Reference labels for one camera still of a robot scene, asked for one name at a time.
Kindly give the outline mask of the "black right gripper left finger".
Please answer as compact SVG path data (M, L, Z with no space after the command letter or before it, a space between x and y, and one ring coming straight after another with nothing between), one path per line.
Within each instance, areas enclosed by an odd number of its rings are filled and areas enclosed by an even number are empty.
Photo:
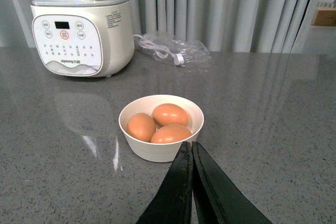
M192 147L189 142L183 142L155 197L137 223L190 223L192 178Z

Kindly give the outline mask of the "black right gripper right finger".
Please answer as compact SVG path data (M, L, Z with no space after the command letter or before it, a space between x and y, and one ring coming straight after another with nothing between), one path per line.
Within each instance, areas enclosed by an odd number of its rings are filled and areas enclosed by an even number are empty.
M199 223L271 223L199 142L193 142L193 193Z

